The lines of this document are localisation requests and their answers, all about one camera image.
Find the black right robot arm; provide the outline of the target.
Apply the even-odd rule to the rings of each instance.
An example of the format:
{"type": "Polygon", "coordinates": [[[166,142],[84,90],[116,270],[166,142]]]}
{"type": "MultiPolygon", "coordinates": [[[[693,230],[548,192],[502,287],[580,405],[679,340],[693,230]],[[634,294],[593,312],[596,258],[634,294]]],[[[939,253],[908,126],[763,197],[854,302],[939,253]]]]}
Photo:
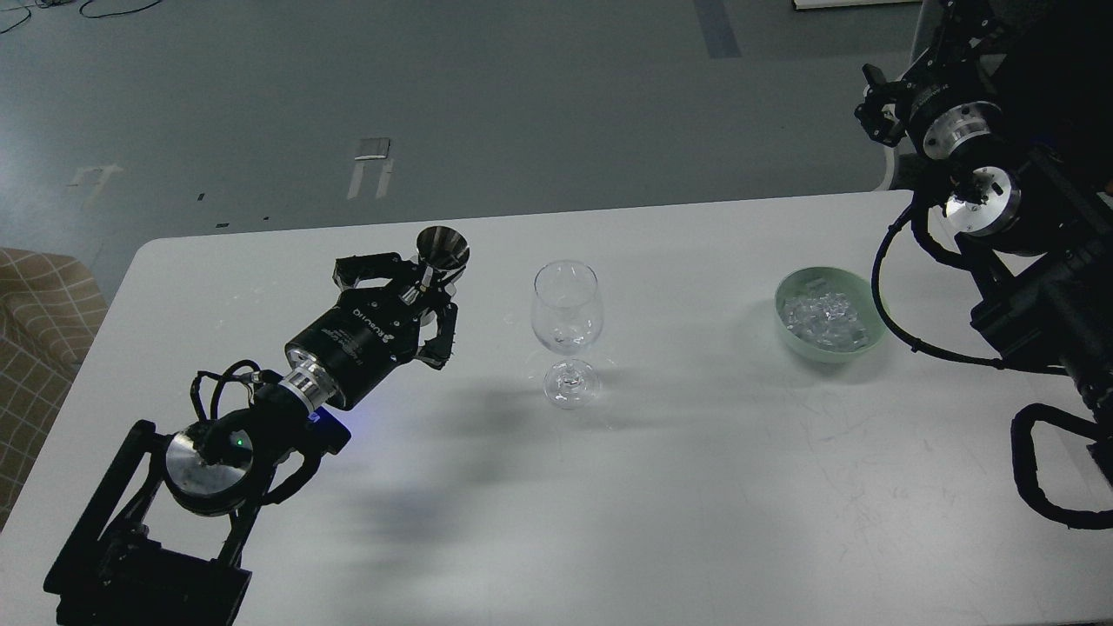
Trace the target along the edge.
{"type": "Polygon", "coordinates": [[[1040,485],[1034,428],[1082,437],[1110,476],[1109,69],[1009,53],[994,71],[973,53],[926,52],[898,79],[863,66],[855,118],[893,147],[908,138],[923,169],[910,205],[888,227],[870,270],[883,324],[912,351],[935,359],[1068,376],[1089,417],[1042,403],[1009,426],[1012,472],[1023,502],[1072,529],[1110,529],[1109,510],[1053,503],[1040,485]],[[971,327],[991,359],[951,351],[902,327],[880,280],[893,242],[912,229],[923,252],[969,275],[979,294],[971,327]]]}

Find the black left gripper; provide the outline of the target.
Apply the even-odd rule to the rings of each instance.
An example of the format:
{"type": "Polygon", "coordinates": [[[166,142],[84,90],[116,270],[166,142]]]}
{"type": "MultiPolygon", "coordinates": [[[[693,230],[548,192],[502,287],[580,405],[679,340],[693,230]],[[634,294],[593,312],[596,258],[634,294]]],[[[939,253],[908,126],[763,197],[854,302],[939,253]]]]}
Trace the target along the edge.
{"type": "Polygon", "coordinates": [[[459,307],[445,290],[418,290],[407,302],[397,292],[420,282],[420,266],[398,253],[338,258],[337,302],[285,345],[290,366],[311,362],[331,380],[326,403],[339,410],[358,405],[390,376],[413,361],[444,369],[456,343],[459,307]]]}

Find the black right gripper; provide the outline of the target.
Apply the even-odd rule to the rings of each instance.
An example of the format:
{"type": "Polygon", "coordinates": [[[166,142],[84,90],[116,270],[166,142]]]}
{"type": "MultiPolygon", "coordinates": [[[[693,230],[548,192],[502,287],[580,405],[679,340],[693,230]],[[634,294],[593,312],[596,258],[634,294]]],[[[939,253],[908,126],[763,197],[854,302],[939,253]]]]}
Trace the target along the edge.
{"type": "Polygon", "coordinates": [[[923,52],[896,80],[874,63],[863,63],[861,74],[865,90],[854,116],[883,146],[896,147],[905,134],[923,157],[947,160],[962,145],[1001,130],[1004,115],[977,60],[923,52]]]}

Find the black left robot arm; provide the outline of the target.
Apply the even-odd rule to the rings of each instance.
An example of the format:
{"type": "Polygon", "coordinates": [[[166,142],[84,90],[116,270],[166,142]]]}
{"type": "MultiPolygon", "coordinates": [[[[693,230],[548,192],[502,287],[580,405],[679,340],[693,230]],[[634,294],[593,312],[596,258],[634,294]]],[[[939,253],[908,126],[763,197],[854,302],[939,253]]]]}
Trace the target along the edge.
{"type": "Polygon", "coordinates": [[[469,252],[355,255],[335,263],[338,299],[290,338],[290,371],[235,362],[208,408],[176,433],[135,423],[45,575],[59,625],[230,625],[252,573],[243,551],[262,508],[286,502],[349,443],[334,410],[349,410],[398,366],[449,363],[459,309],[450,286],[469,252]],[[156,542],[144,521],[160,490],[196,516],[227,516],[205,559],[156,542]]]}

